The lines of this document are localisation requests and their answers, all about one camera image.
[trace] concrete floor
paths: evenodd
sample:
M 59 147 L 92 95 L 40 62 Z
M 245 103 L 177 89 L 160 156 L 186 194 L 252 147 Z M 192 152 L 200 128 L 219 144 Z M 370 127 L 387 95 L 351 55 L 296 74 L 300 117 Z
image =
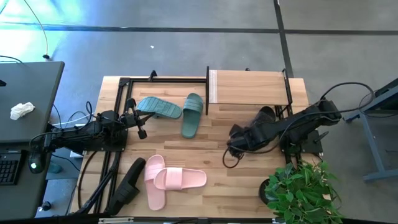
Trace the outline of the concrete floor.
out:
M 277 29 L 271 0 L 31 0 L 46 24 L 114 27 L 212 27 Z M 397 1 L 391 0 L 280 0 L 286 29 L 397 30 Z M 9 1 L 0 22 L 35 22 L 21 1 Z M 1 29 L 0 52 L 22 61 L 42 61 L 45 44 L 41 31 Z M 55 104 L 63 121 L 85 101 L 95 106 L 105 75 L 205 75 L 214 69 L 281 70 L 285 67 L 279 34 L 224 34 L 181 32 L 48 31 L 49 54 L 66 63 Z M 397 78 L 398 35 L 287 35 L 294 77 L 302 77 L 310 101 L 339 82 L 360 81 L 378 89 Z M 328 95 L 340 109 L 353 108 L 366 91 L 341 87 Z M 51 122 L 58 118 L 53 111 Z M 397 222 L 398 179 L 370 184 L 362 176 L 376 167 L 358 121 L 329 128 L 322 141 L 325 160 L 340 178 L 336 188 L 348 218 Z M 63 210 L 72 192 L 69 184 L 49 184 L 46 199 Z M 64 196 L 57 194 L 65 189 Z

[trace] pink slide sandal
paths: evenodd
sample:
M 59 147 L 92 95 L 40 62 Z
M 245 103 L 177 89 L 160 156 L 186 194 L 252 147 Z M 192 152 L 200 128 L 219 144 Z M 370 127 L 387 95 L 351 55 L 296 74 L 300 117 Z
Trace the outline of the pink slide sandal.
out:
M 156 175 L 154 184 L 161 190 L 182 190 L 202 187 L 206 184 L 206 180 L 206 173 L 202 170 L 168 167 Z
M 166 204 L 166 193 L 155 187 L 154 179 L 156 175 L 165 167 L 164 159 L 161 155 L 154 155 L 148 159 L 145 166 L 144 180 L 148 195 L 148 205 L 151 210 L 160 210 Z

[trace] white tissue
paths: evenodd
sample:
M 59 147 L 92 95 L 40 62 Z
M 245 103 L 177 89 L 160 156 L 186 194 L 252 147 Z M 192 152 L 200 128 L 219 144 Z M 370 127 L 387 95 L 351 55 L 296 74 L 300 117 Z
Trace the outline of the white tissue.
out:
M 23 117 L 25 114 L 32 112 L 35 109 L 35 106 L 31 102 L 22 104 L 18 103 L 17 106 L 11 108 L 10 118 L 13 120 L 17 120 L 20 117 Z

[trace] teal slide sandal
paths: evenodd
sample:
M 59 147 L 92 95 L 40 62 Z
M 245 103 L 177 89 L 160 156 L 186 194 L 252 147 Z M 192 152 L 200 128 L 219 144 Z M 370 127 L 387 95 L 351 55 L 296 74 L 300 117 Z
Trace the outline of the teal slide sandal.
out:
M 171 119 L 178 119 L 182 114 L 179 106 L 154 96 L 142 99 L 137 105 L 137 109 L 143 112 L 155 112 L 155 116 Z
M 200 123 L 201 112 L 203 111 L 203 100 L 196 93 L 187 96 L 183 107 L 183 119 L 181 134 L 184 138 L 193 138 L 197 133 Z

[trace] green plant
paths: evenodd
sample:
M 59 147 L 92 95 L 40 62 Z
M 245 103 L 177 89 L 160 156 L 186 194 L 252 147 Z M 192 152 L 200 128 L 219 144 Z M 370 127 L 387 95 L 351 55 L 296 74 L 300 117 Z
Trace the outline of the green plant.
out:
M 279 222 L 287 224 L 342 223 L 343 216 L 333 204 L 340 198 L 329 182 L 336 177 L 328 171 L 327 163 L 302 163 L 298 169 L 289 163 L 269 176 L 264 192 L 267 206 L 275 210 Z

